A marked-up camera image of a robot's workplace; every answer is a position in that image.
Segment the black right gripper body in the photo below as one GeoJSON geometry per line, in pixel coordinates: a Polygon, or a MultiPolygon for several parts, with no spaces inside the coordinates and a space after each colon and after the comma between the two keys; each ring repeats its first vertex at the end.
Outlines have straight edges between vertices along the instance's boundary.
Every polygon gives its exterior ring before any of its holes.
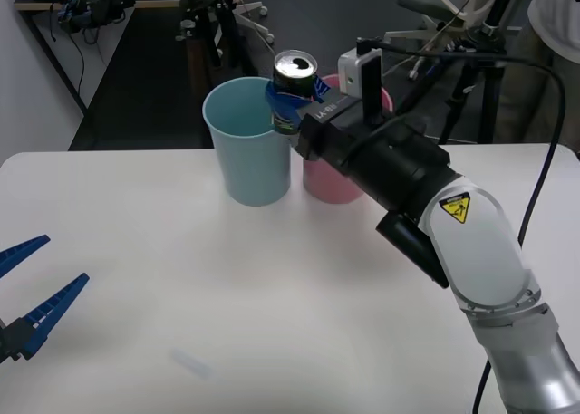
{"type": "Polygon", "coordinates": [[[419,179],[427,167],[427,139],[412,117],[380,110],[370,118],[362,100],[334,93],[300,117],[299,154],[348,178],[419,179]]]}

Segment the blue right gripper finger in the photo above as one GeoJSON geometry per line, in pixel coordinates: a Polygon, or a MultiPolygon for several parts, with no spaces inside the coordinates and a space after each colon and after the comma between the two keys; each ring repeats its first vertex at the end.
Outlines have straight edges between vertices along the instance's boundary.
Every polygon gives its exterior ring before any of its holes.
{"type": "Polygon", "coordinates": [[[324,102],[324,96],[330,90],[331,87],[316,74],[312,81],[312,95],[311,95],[312,102],[315,101],[318,103],[324,102]]]}
{"type": "Polygon", "coordinates": [[[284,136],[290,147],[303,159],[322,159],[320,138],[324,121],[314,115],[320,112],[319,106],[323,102],[312,102],[311,97],[282,92],[273,81],[267,83],[265,96],[272,110],[275,132],[284,136]]]}

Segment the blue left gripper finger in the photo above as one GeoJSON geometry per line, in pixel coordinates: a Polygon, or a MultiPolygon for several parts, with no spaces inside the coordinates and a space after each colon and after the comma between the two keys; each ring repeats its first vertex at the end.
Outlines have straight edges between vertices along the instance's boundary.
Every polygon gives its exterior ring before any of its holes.
{"type": "Polygon", "coordinates": [[[89,280],[87,274],[79,275],[28,314],[2,328],[1,362],[34,357],[89,280]]]}
{"type": "Polygon", "coordinates": [[[31,256],[38,249],[49,242],[50,237],[47,235],[42,235],[1,251],[0,277],[3,278],[6,274],[21,264],[26,258],[31,256]]]}

